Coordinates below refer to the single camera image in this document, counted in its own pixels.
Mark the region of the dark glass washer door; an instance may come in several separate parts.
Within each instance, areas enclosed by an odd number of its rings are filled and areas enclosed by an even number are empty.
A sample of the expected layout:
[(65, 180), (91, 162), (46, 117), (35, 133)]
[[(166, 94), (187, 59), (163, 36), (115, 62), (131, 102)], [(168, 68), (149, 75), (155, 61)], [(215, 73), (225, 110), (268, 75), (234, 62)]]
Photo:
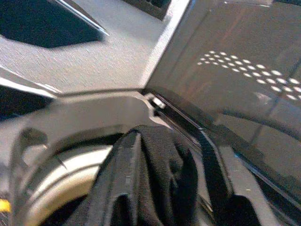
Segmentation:
[(146, 89), (301, 210), (301, 0), (191, 0)]

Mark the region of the black cloth garment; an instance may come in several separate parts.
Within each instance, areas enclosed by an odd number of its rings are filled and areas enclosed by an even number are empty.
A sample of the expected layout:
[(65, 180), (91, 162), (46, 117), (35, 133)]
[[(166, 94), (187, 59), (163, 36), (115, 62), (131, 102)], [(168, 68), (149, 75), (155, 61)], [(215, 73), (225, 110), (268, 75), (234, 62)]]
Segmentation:
[(199, 226), (198, 170), (179, 133), (137, 126), (141, 136), (137, 226)]

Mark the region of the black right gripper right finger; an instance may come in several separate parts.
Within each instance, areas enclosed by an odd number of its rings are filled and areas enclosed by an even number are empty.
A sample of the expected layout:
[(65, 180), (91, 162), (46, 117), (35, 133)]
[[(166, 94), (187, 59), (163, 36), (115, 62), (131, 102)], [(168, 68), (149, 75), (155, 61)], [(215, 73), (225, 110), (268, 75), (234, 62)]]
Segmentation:
[(199, 133), (206, 185), (218, 226), (279, 226), (259, 184), (235, 156)]

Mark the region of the grey washing machine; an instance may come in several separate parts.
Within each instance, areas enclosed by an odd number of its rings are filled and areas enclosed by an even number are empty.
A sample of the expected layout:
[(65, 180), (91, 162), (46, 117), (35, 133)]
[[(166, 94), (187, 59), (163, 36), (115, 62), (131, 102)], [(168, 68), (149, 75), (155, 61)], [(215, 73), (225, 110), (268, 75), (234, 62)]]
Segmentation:
[[(180, 134), (198, 170), (199, 226), (218, 226), (199, 133), (146, 89), (191, 0), (0, 0), (0, 226), (78, 226), (114, 145), (137, 126)], [(235, 150), (279, 226), (301, 210)]]

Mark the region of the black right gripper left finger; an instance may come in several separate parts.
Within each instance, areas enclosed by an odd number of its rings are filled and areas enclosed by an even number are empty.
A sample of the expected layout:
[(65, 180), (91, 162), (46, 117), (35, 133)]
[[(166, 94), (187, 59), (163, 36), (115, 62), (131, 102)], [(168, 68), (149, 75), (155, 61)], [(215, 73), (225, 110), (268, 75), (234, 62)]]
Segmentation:
[(129, 132), (97, 174), (78, 226), (136, 226), (141, 135)]

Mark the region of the small yellow object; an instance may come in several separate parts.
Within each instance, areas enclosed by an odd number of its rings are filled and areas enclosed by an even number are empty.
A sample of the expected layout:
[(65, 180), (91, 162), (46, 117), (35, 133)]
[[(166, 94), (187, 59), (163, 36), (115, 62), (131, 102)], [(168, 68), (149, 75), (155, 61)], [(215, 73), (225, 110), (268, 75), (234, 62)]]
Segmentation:
[(10, 212), (11, 205), (10, 202), (6, 199), (0, 199), (0, 212)]

